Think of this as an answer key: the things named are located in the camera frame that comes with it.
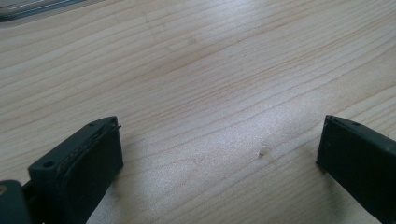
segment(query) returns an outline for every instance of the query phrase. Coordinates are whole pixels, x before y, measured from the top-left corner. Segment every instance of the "wooden surface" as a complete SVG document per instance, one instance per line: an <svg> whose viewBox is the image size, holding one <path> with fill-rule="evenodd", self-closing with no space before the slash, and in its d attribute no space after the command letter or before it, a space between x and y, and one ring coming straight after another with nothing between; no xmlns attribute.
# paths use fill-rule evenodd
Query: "wooden surface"
<svg viewBox="0 0 396 224"><path fill-rule="evenodd" d="M106 0L0 30L0 177L116 115L89 223L378 223L316 166L325 115L396 139L396 2Z"/></svg>

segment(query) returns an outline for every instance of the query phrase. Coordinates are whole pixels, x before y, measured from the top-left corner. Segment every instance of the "light wood tabletop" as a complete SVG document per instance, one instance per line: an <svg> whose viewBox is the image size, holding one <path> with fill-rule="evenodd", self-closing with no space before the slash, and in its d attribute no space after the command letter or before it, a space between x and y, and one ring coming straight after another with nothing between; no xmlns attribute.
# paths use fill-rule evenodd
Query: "light wood tabletop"
<svg viewBox="0 0 396 224"><path fill-rule="evenodd" d="M325 115L396 139L392 0L106 0L0 30L0 179L117 116L89 223L379 223L315 165Z"/></svg>

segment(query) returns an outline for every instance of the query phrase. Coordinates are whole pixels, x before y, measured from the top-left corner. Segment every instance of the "black object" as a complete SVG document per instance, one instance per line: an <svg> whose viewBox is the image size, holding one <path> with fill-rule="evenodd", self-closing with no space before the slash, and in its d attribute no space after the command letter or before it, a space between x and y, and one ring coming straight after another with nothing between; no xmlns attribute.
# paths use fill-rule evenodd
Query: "black object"
<svg viewBox="0 0 396 224"><path fill-rule="evenodd" d="M86 223L123 165L119 128L92 122L34 162L23 187L0 181L0 223Z"/></svg>
<svg viewBox="0 0 396 224"><path fill-rule="evenodd" d="M396 142L357 122L327 116L317 164L370 214L396 223Z"/></svg>

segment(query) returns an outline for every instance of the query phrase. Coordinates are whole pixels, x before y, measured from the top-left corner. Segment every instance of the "wooden table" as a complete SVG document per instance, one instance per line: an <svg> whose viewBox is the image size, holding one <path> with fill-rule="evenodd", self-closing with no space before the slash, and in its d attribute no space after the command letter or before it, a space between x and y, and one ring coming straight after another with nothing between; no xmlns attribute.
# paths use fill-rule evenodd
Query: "wooden table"
<svg viewBox="0 0 396 224"><path fill-rule="evenodd" d="M315 165L325 115L396 139L396 2L106 0L0 30L0 177L118 116L89 223L378 223Z"/></svg>

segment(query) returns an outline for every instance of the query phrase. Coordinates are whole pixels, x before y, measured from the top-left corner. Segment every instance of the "wood grain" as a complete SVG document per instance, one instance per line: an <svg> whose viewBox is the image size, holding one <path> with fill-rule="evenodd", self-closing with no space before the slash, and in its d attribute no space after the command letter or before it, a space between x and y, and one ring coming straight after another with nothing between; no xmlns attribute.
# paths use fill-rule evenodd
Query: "wood grain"
<svg viewBox="0 0 396 224"><path fill-rule="evenodd" d="M315 160L325 115L396 139L396 2L106 0L0 30L0 177L116 115L89 223L378 223Z"/></svg>

